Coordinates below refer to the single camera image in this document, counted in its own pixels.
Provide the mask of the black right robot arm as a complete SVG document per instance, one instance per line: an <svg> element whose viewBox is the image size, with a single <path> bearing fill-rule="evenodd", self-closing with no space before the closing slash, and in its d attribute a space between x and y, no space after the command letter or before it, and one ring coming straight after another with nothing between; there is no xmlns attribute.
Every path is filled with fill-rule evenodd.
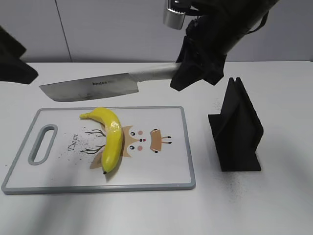
<svg viewBox="0 0 313 235"><path fill-rule="evenodd" d="M163 23L182 29L186 16L193 16L185 30L176 60L180 64L170 87L181 91L204 80L216 85L224 76L228 52L245 36L267 22L275 0L167 0Z"/></svg>

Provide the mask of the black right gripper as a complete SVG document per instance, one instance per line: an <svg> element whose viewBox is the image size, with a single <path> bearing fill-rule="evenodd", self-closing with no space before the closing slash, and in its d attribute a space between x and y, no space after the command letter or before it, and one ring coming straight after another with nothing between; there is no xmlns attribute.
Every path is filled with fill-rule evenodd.
<svg viewBox="0 0 313 235"><path fill-rule="evenodd" d="M170 87L182 91L204 80L216 85L224 77L224 64L235 42L243 37L245 11L242 9L188 10L192 20L177 59L180 63Z"/></svg>

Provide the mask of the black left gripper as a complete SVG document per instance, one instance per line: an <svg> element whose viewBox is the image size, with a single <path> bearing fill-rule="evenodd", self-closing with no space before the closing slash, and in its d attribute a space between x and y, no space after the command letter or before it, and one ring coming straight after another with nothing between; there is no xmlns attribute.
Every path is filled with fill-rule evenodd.
<svg viewBox="0 0 313 235"><path fill-rule="evenodd" d="M0 80L20 84L31 84L38 72L20 58L26 48L0 27Z"/></svg>

